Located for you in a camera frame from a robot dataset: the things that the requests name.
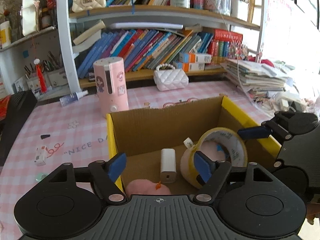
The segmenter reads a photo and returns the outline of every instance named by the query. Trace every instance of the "silver screw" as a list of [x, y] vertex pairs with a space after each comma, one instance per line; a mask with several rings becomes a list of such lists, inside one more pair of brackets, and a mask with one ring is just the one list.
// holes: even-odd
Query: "silver screw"
[[208, 194], [199, 194], [196, 196], [196, 199], [201, 202], [208, 202], [212, 199], [212, 197]]
[[112, 194], [109, 196], [109, 200], [112, 202], [119, 202], [124, 199], [124, 196], [121, 194]]
[[275, 162], [275, 164], [273, 164], [273, 166], [275, 167], [275, 168], [278, 168], [278, 167], [280, 167], [282, 165], [282, 162], [280, 162], [280, 161], [277, 161], [277, 162]]

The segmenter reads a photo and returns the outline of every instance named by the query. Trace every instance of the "stack of papers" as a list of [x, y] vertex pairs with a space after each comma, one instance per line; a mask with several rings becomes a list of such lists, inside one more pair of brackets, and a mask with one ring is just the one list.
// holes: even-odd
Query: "stack of papers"
[[[239, 86], [236, 59], [228, 59], [223, 68], [228, 72], [227, 78]], [[241, 84], [249, 95], [256, 99], [268, 97], [268, 91], [283, 91], [288, 75], [266, 64], [239, 60], [239, 77]]]

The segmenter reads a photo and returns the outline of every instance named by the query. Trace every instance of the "desk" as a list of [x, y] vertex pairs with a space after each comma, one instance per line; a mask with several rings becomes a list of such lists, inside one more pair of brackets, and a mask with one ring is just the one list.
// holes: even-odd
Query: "desk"
[[[227, 95], [257, 123], [268, 119], [258, 111], [233, 84], [228, 81], [190, 83], [182, 90], [160, 92], [156, 87], [128, 90], [130, 109], [161, 108], [166, 103], [189, 98], [209, 98]], [[50, 134], [41, 140], [40, 136]], [[60, 102], [38, 106], [20, 131], [0, 175], [1, 240], [16, 240], [21, 236], [14, 220], [15, 203], [35, 184], [40, 172], [50, 173], [65, 162], [74, 167], [87, 166], [95, 160], [108, 160], [107, 124], [100, 113], [98, 97], [86, 96], [69, 106]], [[47, 146], [50, 154], [46, 165], [34, 164], [37, 147]], [[87, 184], [80, 187], [90, 190]]]

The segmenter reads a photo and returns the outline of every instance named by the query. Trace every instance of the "red tassel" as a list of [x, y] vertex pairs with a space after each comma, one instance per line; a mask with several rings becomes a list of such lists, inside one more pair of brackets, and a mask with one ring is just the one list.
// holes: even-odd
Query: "red tassel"
[[43, 74], [41, 73], [40, 60], [36, 58], [36, 59], [34, 60], [34, 64], [36, 65], [36, 72], [37, 72], [37, 76], [38, 76], [38, 79], [39, 79], [41, 92], [42, 92], [42, 93], [46, 93], [46, 92], [47, 92], [47, 86], [45, 85], [44, 76], [43, 76]]

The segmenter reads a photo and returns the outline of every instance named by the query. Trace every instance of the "purple book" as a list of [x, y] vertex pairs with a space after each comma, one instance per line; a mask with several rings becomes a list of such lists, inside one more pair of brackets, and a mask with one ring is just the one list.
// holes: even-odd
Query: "purple book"
[[113, 47], [115, 46], [115, 44], [119, 41], [119, 39], [122, 37], [122, 35], [125, 34], [125, 30], [121, 30], [118, 35], [113, 39], [113, 41], [111, 42], [110, 46], [106, 49], [106, 51], [101, 55], [100, 58], [106, 58], [110, 56], [110, 52], [113, 49]]

